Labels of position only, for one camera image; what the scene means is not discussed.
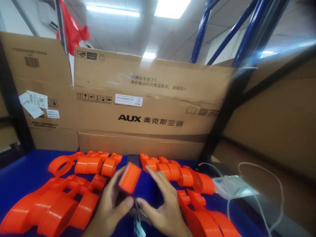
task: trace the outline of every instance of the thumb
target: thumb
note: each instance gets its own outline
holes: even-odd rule
[[[126,198],[123,202],[121,202],[114,210],[113,210],[113,221],[117,224],[123,216],[125,216],[129,210],[132,208],[134,204],[134,200],[132,197]]]
[[[136,202],[142,209],[142,211],[148,216],[148,218],[154,222],[155,221],[155,215],[157,214],[157,210],[150,206],[148,202],[140,197],[136,198]]]

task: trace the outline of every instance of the blue table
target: blue table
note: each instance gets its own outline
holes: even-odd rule
[[[36,191],[43,186],[53,174],[48,172],[50,162],[61,155],[71,155],[73,152],[66,151],[52,151],[52,150],[33,150],[23,158],[17,160],[6,168],[0,170],[0,220],[2,221],[6,213],[25,195]],[[181,165],[194,166],[197,161],[177,160]],[[117,166],[124,166],[127,162],[127,156],[124,156],[121,163]],[[74,174],[73,168],[62,178]],[[78,175],[91,181],[93,174]],[[158,207],[163,199],[162,195],[149,174],[142,172],[140,176],[134,195],[146,199],[154,207]],[[172,185],[177,190],[183,190],[176,182]],[[218,194],[204,195],[206,199],[207,209],[220,211],[227,214],[227,201]],[[259,230],[250,218],[236,205],[233,201],[230,204],[230,216],[234,226],[242,237],[247,236],[266,236]],[[125,216],[118,224],[113,236],[134,236],[133,219],[130,216]],[[142,223],[147,236],[164,236],[159,233],[154,227]],[[80,236],[81,230],[68,227],[63,233],[66,236]],[[23,236],[37,236],[37,227],[33,227],[30,231],[23,234]]]

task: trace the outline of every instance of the white cable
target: white cable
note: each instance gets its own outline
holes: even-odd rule
[[[253,163],[249,163],[249,162],[241,162],[241,163],[239,163],[239,165],[238,165],[238,171],[239,171],[240,174],[242,174],[241,171],[240,171],[240,166],[243,165],[243,164],[253,165],[253,166],[259,167],[259,168],[261,168],[261,169],[263,169],[263,170],[269,172],[270,174],[272,174],[272,175],[276,178],[276,180],[279,182],[280,192],[281,192],[280,215],[279,215],[278,219],[276,220],[276,222],[275,222],[273,225],[271,225],[271,227],[270,227],[270,229],[269,229],[269,231],[271,232],[272,230],[274,230],[274,229],[276,228],[276,226],[281,222],[281,220],[282,220],[282,218],[283,218],[283,210],[284,210],[284,191],[283,191],[282,183],[281,183],[281,181],[279,180],[279,178],[278,178],[274,173],[272,173],[271,171],[269,171],[269,170],[267,170],[267,169],[265,169],[265,168],[263,168],[263,167],[261,167],[261,166],[259,166],[259,165],[256,165],[256,164],[253,164]]]
[[[141,237],[142,237],[143,232],[142,232],[142,225],[141,225],[141,215],[139,214],[139,209],[138,209],[138,205],[137,205],[137,202],[136,202],[136,200],[135,200],[135,197],[134,197],[134,202],[135,202],[135,204],[136,204],[136,208],[137,208],[137,212],[138,212],[139,232],[140,232]]]
[[[214,167],[214,168],[217,170],[217,172],[220,174],[220,176],[223,178],[223,182],[224,182],[224,185],[225,185],[224,177],[222,176],[222,174],[220,173],[220,171],[219,171],[214,165],[211,165],[211,164],[209,164],[209,163],[202,162],[202,163],[200,163],[198,166],[200,166],[201,164],[207,164],[207,165],[210,165],[210,166]],[[269,172],[269,173],[272,174],[272,175],[277,179],[277,181],[279,182],[279,185],[280,185],[280,192],[281,192],[280,215],[279,215],[277,221],[276,221],[273,225],[271,225],[270,229],[269,229],[268,224],[267,224],[267,222],[266,222],[266,218],[265,218],[265,216],[264,216],[264,214],[263,214],[263,211],[262,211],[261,205],[260,205],[260,203],[259,203],[259,200],[258,200],[258,198],[256,197],[256,195],[253,195],[254,198],[255,198],[255,200],[256,200],[257,203],[258,203],[259,210],[260,210],[260,213],[261,213],[261,216],[262,216],[264,225],[265,225],[265,227],[267,228],[267,231],[268,231],[268,235],[269,235],[269,237],[271,237],[271,232],[272,232],[272,230],[274,230],[274,228],[276,228],[276,226],[281,222],[282,217],[283,217],[284,192],[283,192],[282,183],[281,183],[281,181],[279,180],[279,178],[278,178],[275,174],[273,174],[272,172],[270,172],[269,170],[267,170],[267,169],[265,169],[265,168],[263,168],[263,167],[261,167],[261,166],[259,166],[259,165],[256,165],[256,164],[253,164],[253,163],[249,163],[249,162],[241,162],[241,163],[238,164],[238,171],[239,171],[239,173],[240,173],[241,175],[242,175],[242,173],[241,173],[241,171],[240,171],[240,166],[241,166],[241,165],[245,165],[245,164],[253,165],[253,166],[259,167],[259,168],[261,168],[261,169],[263,169],[263,170]],[[229,199],[228,202],[227,202],[227,217],[228,217],[229,220],[230,220],[230,216],[229,216],[229,203],[230,203],[230,200],[231,200],[231,199]]]

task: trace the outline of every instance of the ceiling light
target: ceiling light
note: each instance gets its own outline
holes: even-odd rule
[[[267,51],[267,50],[264,50],[262,53],[263,53],[263,54],[274,54],[273,51]]]
[[[158,0],[155,16],[179,19],[191,0]]]
[[[128,16],[137,16],[139,17],[138,12],[125,11],[121,9],[114,8],[105,8],[105,7],[96,7],[96,6],[86,6],[87,10],[101,13],[110,13],[116,15],[128,15]]]
[[[145,52],[143,55],[143,59],[154,59],[156,57],[155,53]]]

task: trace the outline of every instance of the hand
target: hand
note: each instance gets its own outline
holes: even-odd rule
[[[164,235],[169,237],[192,237],[182,218],[176,189],[170,184],[164,173],[161,171],[154,172],[148,166],[146,166],[146,169],[157,183],[165,202],[158,209],[155,209],[147,201],[138,197],[136,201],[142,211],[149,217],[153,226]]]
[[[115,208],[115,201],[119,193],[118,182],[125,167],[126,166],[116,171],[108,185],[105,187],[95,217],[83,233],[82,237],[111,236],[120,219],[122,219],[122,217],[132,208],[134,204],[132,197],[127,197]]]

